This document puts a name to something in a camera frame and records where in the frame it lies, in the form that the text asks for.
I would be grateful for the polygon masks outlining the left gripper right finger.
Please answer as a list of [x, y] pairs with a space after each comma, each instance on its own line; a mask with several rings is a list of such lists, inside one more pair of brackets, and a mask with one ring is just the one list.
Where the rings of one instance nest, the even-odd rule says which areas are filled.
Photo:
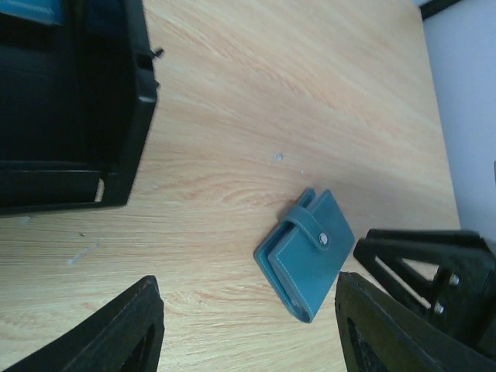
[[348, 371], [495, 370], [357, 273], [339, 274], [335, 309]]

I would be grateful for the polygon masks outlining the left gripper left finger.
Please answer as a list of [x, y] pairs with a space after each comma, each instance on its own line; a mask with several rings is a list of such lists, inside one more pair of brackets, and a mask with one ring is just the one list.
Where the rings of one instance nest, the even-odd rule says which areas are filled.
[[69, 332], [8, 371], [156, 371], [164, 303], [147, 275]]

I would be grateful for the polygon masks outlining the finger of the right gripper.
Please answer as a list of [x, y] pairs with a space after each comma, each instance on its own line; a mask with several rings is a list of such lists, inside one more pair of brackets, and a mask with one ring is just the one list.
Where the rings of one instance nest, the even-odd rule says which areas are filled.
[[448, 336], [481, 345], [495, 335], [495, 256], [478, 233], [372, 229], [353, 256], [392, 298]]

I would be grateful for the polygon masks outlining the teal leather card holder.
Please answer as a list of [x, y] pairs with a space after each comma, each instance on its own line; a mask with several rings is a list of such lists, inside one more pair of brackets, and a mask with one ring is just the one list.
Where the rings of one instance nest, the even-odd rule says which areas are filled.
[[254, 260], [286, 309], [314, 320], [354, 246], [332, 192], [309, 188], [254, 251]]

